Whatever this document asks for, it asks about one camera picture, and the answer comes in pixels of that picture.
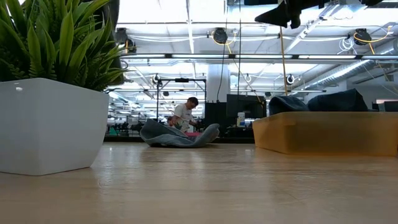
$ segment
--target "wooden box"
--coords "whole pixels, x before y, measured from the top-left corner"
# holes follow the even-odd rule
[[[396,156],[398,113],[288,112],[253,122],[256,147],[285,154]]]

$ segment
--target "man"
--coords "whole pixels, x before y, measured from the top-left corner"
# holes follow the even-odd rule
[[[186,133],[189,129],[189,124],[196,125],[196,122],[193,120],[192,109],[197,107],[198,104],[198,99],[191,97],[186,103],[176,106],[171,124],[183,133]]]

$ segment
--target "yellow cable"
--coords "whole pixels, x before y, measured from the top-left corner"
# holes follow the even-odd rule
[[[228,47],[228,50],[229,50],[229,54],[232,54],[231,47],[229,47],[229,45],[227,45],[227,47]]]
[[[280,47],[282,51],[282,65],[284,68],[284,86],[285,86],[285,96],[287,96],[287,78],[286,78],[286,67],[285,67],[285,48],[284,48],[284,35],[282,32],[282,27],[279,27],[279,32],[280,32]]]
[[[235,42],[235,40],[232,40],[232,41],[231,41],[230,43],[228,43],[228,44],[227,44],[227,43],[225,43],[225,44],[219,44],[219,43],[217,43],[217,42],[214,40],[214,38],[213,38],[213,41],[214,41],[214,43],[216,43],[216,44],[218,44],[218,45],[226,45],[227,48],[228,48],[229,54],[232,54],[231,47],[229,47],[229,45],[230,45],[232,42]],[[250,83],[245,79],[244,75],[242,74],[242,72],[241,72],[240,69],[239,69],[239,65],[235,62],[235,59],[233,59],[233,61],[234,61],[235,65],[236,65],[236,68],[238,68],[238,71],[239,71],[239,74],[238,74],[238,75],[242,75],[244,81],[249,85],[249,87],[251,88],[251,90],[253,91],[253,93],[256,95],[258,101],[261,103],[261,106],[264,108],[264,102],[262,102],[262,101],[260,100],[260,97],[259,97],[259,96],[257,95],[257,93],[254,91],[253,87],[252,87],[252,86],[250,85]]]
[[[126,54],[128,54],[129,53],[129,41],[126,40],[125,44],[126,44]]]
[[[371,48],[372,53],[375,54],[371,43],[369,43],[369,47]]]
[[[372,53],[375,54],[371,43],[369,43],[369,47],[371,48]],[[386,80],[388,80],[388,76],[387,76],[386,72],[384,71],[383,67],[380,65],[379,62],[376,62],[376,63],[381,68],[381,70],[383,71],[383,75],[386,78]],[[392,88],[398,93],[398,90],[394,86],[392,86]]]
[[[356,37],[356,34],[358,34],[358,33],[354,34],[354,38],[359,40],[359,41],[365,42],[365,43],[375,43],[375,42],[379,42],[380,40],[384,40],[389,35],[389,31],[390,31],[390,27],[388,27],[387,34],[384,37],[382,37],[380,39],[377,39],[377,40],[361,40],[361,39]]]

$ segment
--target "potted plant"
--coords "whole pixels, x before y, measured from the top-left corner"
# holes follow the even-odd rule
[[[108,117],[101,91],[125,72],[111,66],[112,22],[94,14],[108,1],[0,0],[0,172],[92,165]]]

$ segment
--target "ceiling light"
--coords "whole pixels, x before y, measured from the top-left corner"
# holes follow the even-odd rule
[[[249,74],[247,74],[246,77],[244,77],[244,79],[245,79],[247,82],[250,82],[250,81],[251,81],[251,76],[250,76]]]
[[[356,55],[300,55],[299,59],[354,59]]]
[[[265,58],[265,59],[282,59],[282,55],[256,55],[256,54],[246,54],[246,55],[237,55],[236,58]],[[291,55],[285,55],[285,58],[292,58]]]
[[[223,58],[228,55],[213,55],[213,54],[173,54],[172,58]]]
[[[366,45],[369,41],[372,41],[371,35],[366,31],[365,28],[363,29],[356,29],[354,34],[354,43],[356,45]]]
[[[128,55],[129,58],[164,58],[164,54],[136,54]]]
[[[285,90],[254,90],[255,92],[284,93]],[[289,93],[324,93],[326,90],[287,90]],[[239,92],[252,92],[252,90],[239,90]]]
[[[287,85],[292,85],[294,83],[294,76],[292,74],[286,77],[286,83]]]
[[[363,55],[362,59],[398,59],[398,55]]]
[[[213,39],[215,42],[219,44],[225,44],[226,41],[228,40],[228,35],[226,34],[224,28],[216,28],[213,34]]]

